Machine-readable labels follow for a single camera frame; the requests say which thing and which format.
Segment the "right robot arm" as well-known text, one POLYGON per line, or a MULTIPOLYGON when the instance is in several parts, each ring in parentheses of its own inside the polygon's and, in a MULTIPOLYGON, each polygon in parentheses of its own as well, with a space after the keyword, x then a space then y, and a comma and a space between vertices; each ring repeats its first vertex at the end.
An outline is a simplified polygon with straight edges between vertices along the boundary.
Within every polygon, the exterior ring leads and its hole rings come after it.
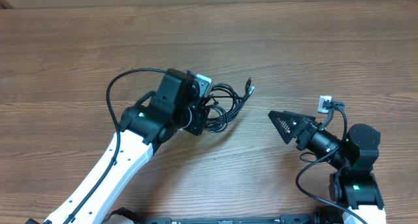
POLYGON ((295 178, 297 188, 306 196, 321 202, 313 214, 288 215, 290 223, 386 223, 386 212, 376 177, 372 170, 379 157, 381 134, 366 124, 344 126, 342 137, 326 130, 335 111, 326 111, 323 123, 315 117, 294 112, 270 111, 268 117, 288 144, 295 140, 303 155, 315 156, 295 178), (329 199, 304 189, 301 176, 320 163, 335 168, 329 176, 329 199))

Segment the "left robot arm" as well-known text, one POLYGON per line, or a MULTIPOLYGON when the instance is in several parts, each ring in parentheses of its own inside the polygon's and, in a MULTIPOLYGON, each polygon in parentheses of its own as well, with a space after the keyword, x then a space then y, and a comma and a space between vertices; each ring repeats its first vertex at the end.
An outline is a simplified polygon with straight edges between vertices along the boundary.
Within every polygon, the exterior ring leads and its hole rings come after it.
POLYGON ((177 131, 200 135, 207 119, 205 98, 213 81, 176 69, 161 71, 157 91, 149 91, 118 120, 106 151, 75 192, 45 223, 101 223, 130 179, 177 131))

